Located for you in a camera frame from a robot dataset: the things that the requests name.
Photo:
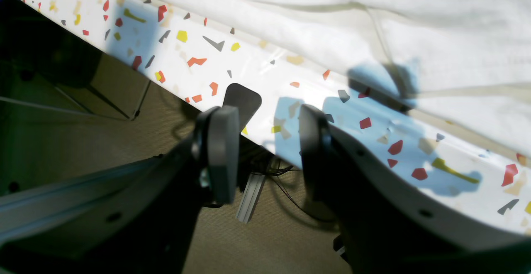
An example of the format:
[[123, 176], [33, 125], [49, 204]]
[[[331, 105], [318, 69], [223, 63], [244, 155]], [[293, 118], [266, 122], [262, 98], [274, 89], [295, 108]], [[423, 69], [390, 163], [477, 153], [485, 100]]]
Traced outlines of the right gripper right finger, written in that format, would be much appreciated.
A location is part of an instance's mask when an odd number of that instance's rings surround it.
[[529, 274], [529, 236], [429, 198], [314, 106], [298, 121], [307, 195], [334, 214], [353, 273]]

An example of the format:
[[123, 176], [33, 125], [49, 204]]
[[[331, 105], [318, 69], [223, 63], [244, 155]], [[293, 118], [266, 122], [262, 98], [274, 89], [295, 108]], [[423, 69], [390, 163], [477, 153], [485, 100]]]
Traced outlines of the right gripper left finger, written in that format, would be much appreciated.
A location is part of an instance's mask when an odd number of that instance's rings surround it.
[[168, 153], [1, 198], [14, 274], [178, 274], [201, 209], [232, 204], [239, 110], [200, 113]]

